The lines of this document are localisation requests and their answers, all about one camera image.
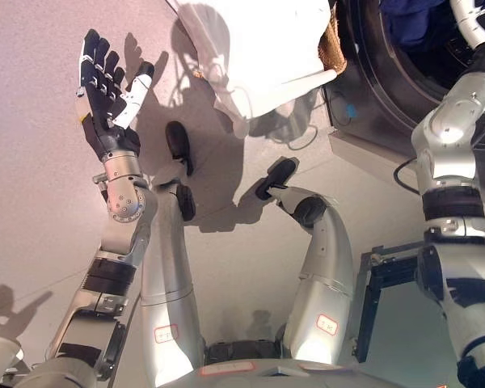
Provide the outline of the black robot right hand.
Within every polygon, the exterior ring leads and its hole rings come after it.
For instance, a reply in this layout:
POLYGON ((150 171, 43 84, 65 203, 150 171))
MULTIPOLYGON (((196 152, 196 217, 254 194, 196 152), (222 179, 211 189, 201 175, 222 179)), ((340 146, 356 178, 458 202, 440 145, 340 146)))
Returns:
POLYGON ((485 15, 485 11, 482 11, 480 6, 476 6, 474 0, 450 0, 449 3, 458 30, 466 43, 472 49, 485 44, 485 28, 478 22, 478 17, 485 15))

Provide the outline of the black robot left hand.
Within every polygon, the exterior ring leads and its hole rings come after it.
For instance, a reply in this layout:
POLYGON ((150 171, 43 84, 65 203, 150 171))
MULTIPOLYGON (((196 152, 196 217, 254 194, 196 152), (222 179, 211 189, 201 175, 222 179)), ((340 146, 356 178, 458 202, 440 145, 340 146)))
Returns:
POLYGON ((141 110, 153 81, 154 65, 143 61, 128 88, 124 68, 108 40, 90 29, 83 38, 76 91, 78 120, 98 159, 117 150, 140 154, 141 143, 131 124, 141 110))

